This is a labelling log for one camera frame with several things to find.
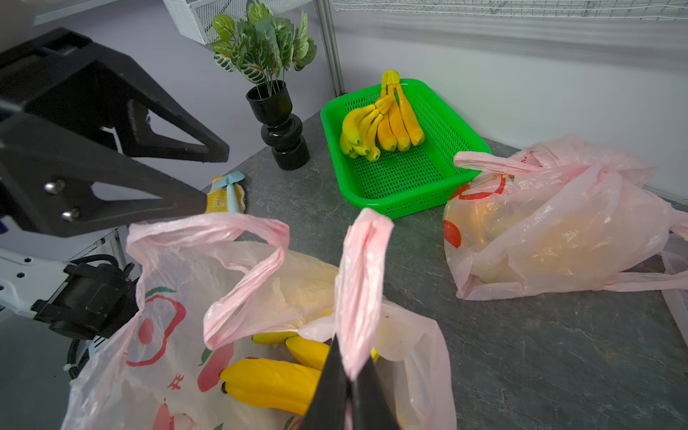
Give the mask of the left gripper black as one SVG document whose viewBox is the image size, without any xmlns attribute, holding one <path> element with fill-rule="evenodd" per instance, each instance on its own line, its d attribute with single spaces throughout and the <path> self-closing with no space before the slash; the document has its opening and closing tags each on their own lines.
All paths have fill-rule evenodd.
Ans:
<svg viewBox="0 0 688 430">
<path fill-rule="evenodd" d="M 196 140 L 152 130 L 154 114 Z M 1 214 L 71 238 L 204 213 L 204 192 L 133 158 L 220 163 L 229 145 L 128 55 L 58 29 L 1 55 Z"/>
</svg>

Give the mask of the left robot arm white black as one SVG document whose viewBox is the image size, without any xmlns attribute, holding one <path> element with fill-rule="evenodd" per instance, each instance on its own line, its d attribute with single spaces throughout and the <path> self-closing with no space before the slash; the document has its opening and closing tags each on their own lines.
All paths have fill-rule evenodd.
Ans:
<svg viewBox="0 0 688 430">
<path fill-rule="evenodd" d="M 132 57 L 59 28 L 1 55 L 1 217 L 72 238 L 204 212 L 205 194 L 144 160 L 223 163 L 229 145 Z M 1 306 L 74 343 L 137 312 L 132 263 L 1 253 Z"/>
</svg>

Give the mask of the printed pink plastic bag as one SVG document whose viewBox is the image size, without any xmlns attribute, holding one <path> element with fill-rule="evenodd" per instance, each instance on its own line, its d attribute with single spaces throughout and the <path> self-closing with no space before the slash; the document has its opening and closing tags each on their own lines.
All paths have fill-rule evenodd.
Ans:
<svg viewBox="0 0 688 430">
<path fill-rule="evenodd" d="M 337 337 L 351 376 L 370 354 L 401 429 L 456 428 L 437 322 L 383 297 L 392 229 L 361 211 L 331 265 L 292 251 L 278 220 L 211 213 L 132 226 L 137 312 L 77 377 L 63 428 L 300 429 L 299 415 L 246 405 L 220 381 L 244 358 L 295 363 L 290 333 Z"/>
<path fill-rule="evenodd" d="M 680 211 L 647 190 L 656 168 L 632 152 L 568 134 L 454 164 L 478 172 L 444 208 L 458 298 L 677 288 L 660 253 Z"/>
</svg>

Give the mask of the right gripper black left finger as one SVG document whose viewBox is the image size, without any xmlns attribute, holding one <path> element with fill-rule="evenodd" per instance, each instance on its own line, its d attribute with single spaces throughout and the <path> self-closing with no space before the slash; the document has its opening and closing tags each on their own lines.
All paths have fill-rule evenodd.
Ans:
<svg viewBox="0 0 688 430">
<path fill-rule="evenodd" d="M 337 337 L 334 337 L 315 395 L 300 429 L 343 430 L 348 402 L 348 384 L 339 341 Z"/>
</svg>

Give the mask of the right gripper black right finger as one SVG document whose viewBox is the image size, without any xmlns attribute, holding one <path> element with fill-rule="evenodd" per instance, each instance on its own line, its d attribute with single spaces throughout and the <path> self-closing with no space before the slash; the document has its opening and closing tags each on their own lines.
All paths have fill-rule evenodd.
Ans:
<svg viewBox="0 0 688 430">
<path fill-rule="evenodd" d="M 369 357 L 358 377 L 349 383 L 355 430 L 400 430 L 383 393 L 374 360 Z"/>
</svg>

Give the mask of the plain pink plastic bag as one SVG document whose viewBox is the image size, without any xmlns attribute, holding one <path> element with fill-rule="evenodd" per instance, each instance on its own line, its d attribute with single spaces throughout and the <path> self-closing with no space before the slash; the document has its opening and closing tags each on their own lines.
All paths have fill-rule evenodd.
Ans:
<svg viewBox="0 0 688 430">
<path fill-rule="evenodd" d="M 663 290 L 662 295 L 687 343 L 687 213 L 680 211 L 679 222 L 672 229 L 668 243 L 660 253 L 666 274 L 677 283 L 677 288 Z"/>
</svg>

